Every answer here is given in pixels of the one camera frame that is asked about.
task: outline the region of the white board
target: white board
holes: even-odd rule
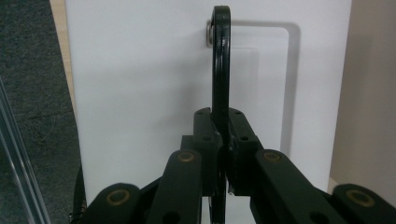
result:
[[[217,5],[232,13],[231,107],[326,190],[350,4],[67,0],[88,203],[114,183],[143,188],[161,176],[193,113],[211,106],[205,32]],[[228,223],[253,223],[237,200]]]

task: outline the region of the gray wall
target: gray wall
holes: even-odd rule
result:
[[[396,1],[353,1],[331,177],[396,206]]]

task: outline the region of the screw hole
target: screw hole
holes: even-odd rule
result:
[[[262,155],[268,161],[280,161],[281,159],[281,157],[275,152],[264,152]]]
[[[358,189],[347,190],[346,196],[350,201],[363,207],[372,207],[375,204],[374,199],[370,195]]]
[[[190,152],[181,152],[177,155],[177,158],[180,161],[188,162],[188,161],[193,161],[194,160],[194,154]]]
[[[180,216],[176,212],[168,212],[163,215],[164,224],[177,224],[180,221]]]
[[[309,214],[309,217],[311,218],[311,220],[314,223],[317,224],[328,224],[329,223],[329,219],[321,214],[320,212],[311,212],[311,214]]]

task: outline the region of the round bolt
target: round bolt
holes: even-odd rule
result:
[[[346,196],[348,197],[348,199],[358,205],[361,205],[363,207],[372,207],[375,204],[374,199],[364,193],[361,190],[358,189],[349,189],[346,191]]]
[[[194,154],[190,152],[181,152],[177,155],[177,159],[184,162],[193,161]]]
[[[131,193],[126,189],[116,189],[107,194],[106,200],[112,206],[121,205],[129,200]]]
[[[264,152],[262,155],[268,161],[280,161],[281,159],[280,156],[275,152]]]
[[[213,47],[213,26],[211,23],[206,26],[206,45],[210,48]]]

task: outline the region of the black metal hook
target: black metal hook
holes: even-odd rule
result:
[[[212,119],[218,131],[224,137],[228,132],[229,119],[231,44],[231,12],[229,7],[214,7],[211,28],[213,29]]]

